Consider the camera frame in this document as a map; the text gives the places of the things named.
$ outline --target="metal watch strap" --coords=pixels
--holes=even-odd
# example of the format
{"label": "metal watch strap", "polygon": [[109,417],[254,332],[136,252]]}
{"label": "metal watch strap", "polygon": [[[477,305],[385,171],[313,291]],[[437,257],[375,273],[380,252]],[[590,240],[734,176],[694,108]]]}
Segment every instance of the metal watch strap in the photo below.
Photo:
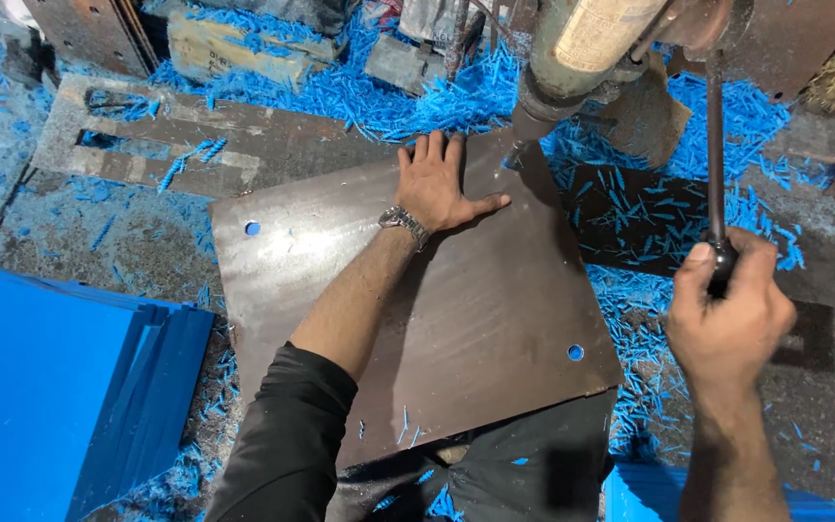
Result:
{"label": "metal watch strap", "polygon": [[417,241],[418,252],[424,250],[428,239],[431,237],[431,234],[424,229],[420,221],[416,220],[400,205],[389,208],[382,213],[382,216],[378,219],[378,224],[384,229],[390,227],[404,227],[407,229]]}

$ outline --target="rod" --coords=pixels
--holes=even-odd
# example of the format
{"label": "rod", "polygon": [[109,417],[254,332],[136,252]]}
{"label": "rod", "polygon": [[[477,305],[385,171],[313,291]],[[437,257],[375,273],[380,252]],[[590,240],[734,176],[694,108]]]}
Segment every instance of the rod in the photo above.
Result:
{"label": "rod", "polygon": [[711,236],[714,242],[726,239],[724,224],[724,82],[721,71],[724,51],[714,49],[708,56],[707,115],[708,115],[708,209]]}

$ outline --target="black shirt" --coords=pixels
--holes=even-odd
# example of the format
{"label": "black shirt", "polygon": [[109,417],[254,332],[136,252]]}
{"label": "black shirt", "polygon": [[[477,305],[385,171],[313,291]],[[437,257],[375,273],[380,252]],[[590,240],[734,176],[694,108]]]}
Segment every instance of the black shirt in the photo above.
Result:
{"label": "black shirt", "polygon": [[276,350],[205,520],[324,520],[356,391],[334,362],[291,343]]}

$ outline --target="concrete floor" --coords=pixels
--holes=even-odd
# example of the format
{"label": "concrete floor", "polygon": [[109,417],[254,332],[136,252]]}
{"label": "concrete floor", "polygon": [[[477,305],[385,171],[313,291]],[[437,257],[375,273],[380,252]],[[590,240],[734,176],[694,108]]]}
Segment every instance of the concrete floor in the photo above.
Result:
{"label": "concrete floor", "polygon": [[[0,173],[5,175],[0,183],[0,205],[8,199],[21,166],[33,152],[34,137],[45,117],[26,107],[23,87],[13,89],[6,102],[12,113],[0,114]],[[31,123],[28,136],[15,136],[11,125],[17,119]],[[351,148],[372,146],[350,140]],[[799,160],[811,156],[834,161],[835,117],[818,118],[796,111],[789,127],[767,149],[775,157],[788,153]],[[765,413],[766,427],[783,481],[796,489],[835,498],[835,199],[807,186],[795,186],[788,193],[755,169],[744,177],[744,183],[757,188],[775,210],[777,220],[801,224],[800,243],[808,263],[806,270],[779,279],[782,288],[799,302],[800,320],[778,362],[763,376],[764,403],[771,404]],[[0,229],[0,266],[48,278],[82,280],[108,290],[145,291],[150,297],[173,302],[195,300],[200,288],[208,284],[213,296],[209,308],[225,313],[216,304],[215,294],[222,291],[214,251],[204,246],[211,240],[204,210],[207,199],[168,192],[158,196],[153,190],[127,187],[110,187],[110,196],[97,203],[74,197],[93,190],[92,179],[69,182],[63,174],[36,172],[6,208]],[[106,240],[90,252],[94,237],[110,216],[116,220]],[[219,326],[225,323],[220,317]],[[193,413],[204,402],[202,394],[214,397],[223,388],[216,381],[220,370],[215,367],[229,349],[225,338],[213,334],[197,383]],[[668,416],[681,421],[676,429],[657,433],[662,447],[681,445],[679,450],[687,450],[690,405],[675,397],[666,401],[665,408]],[[184,442],[195,440],[208,461],[223,462],[239,416],[236,403],[226,417],[207,422],[190,415]],[[673,464],[687,462],[677,450],[661,456]],[[819,471],[814,470],[814,460],[820,461]],[[175,508],[197,514],[212,487],[210,481],[202,481],[199,498]],[[111,510],[99,516],[115,517]]]}

